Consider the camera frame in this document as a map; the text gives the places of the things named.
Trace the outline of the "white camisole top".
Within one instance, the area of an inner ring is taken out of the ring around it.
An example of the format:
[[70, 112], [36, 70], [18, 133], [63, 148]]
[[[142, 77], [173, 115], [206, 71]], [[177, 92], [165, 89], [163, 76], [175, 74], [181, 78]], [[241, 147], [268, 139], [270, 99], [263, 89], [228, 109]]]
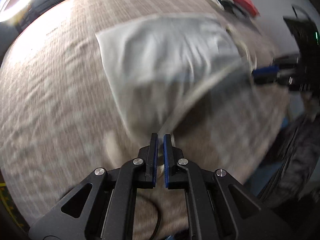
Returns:
[[96, 33], [128, 135], [171, 133], [209, 90], [257, 65], [237, 32], [212, 14], [153, 14]]

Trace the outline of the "plaid beige bed cover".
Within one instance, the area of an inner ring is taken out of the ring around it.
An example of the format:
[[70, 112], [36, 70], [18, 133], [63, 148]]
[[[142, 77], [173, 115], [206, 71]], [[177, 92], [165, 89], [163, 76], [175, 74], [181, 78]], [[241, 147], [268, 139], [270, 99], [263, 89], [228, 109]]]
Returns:
[[[258, 64], [277, 53], [256, 25], [208, 0], [66, 0], [10, 46], [1, 65], [1, 172], [28, 225], [95, 168], [118, 168], [138, 154], [112, 98], [96, 33], [179, 12], [215, 15]], [[288, 103], [281, 87], [228, 78], [180, 124], [175, 144], [200, 167], [224, 168], [244, 182], [274, 142]]]

